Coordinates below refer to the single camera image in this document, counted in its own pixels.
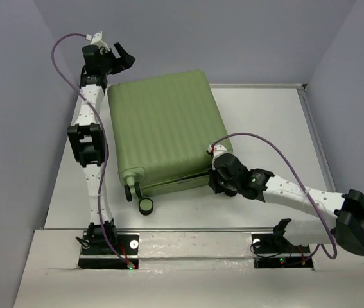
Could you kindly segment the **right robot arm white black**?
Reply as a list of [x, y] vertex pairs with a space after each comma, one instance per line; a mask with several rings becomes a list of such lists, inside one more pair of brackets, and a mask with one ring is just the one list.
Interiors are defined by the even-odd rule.
[[273, 228], [273, 247], [285, 252], [305, 244], [337, 244], [364, 256], [364, 194], [326, 192], [300, 185], [264, 169], [247, 169], [233, 154], [213, 153], [209, 187], [216, 194], [289, 207], [316, 217], [314, 221], [284, 218]]

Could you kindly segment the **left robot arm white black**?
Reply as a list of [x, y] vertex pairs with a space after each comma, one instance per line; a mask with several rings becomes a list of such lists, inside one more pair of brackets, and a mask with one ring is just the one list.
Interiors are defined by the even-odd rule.
[[107, 76], [131, 68], [135, 58], [120, 43], [114, 44], [119, 56], [102, 43], [82, 48], [85, 65], [80, 75], [78, 98], [79, 114], [67, 129], [74, 159], [82, 167], [87, 183], [90, 219], [85, 241], [103, 253], [119, 255], [118, 237], [114, 218], [108, 205], [105, 171], [109, 150], [99, 110], [105, 98]]

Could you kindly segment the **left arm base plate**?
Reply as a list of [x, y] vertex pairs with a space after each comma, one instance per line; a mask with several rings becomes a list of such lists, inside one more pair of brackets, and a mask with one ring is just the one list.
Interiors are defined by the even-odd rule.
[[139, 267], [139, 234], [119, 233], [115, 254], [105, 242], [90, 244], [85, 236], [76, 237], [80, 244], [78, 267], [83, 270], [137, 270]]

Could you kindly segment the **green suitcase with blue lining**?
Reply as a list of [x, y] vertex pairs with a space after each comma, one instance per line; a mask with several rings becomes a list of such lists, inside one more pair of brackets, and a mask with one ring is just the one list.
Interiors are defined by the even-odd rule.
[[208, 184], [207, 150], [227, 130], [203, 71], [112, 85], [107, 98], [119, 179], [142, 215], [154, 196]]

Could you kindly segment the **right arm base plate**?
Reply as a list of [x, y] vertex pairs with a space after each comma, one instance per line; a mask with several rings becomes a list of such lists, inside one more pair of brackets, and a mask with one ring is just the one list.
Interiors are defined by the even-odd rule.
[[255, 269], [314, 268], [309, 246], [293, 246], [273, 234], [252, 235], [250, 252]]

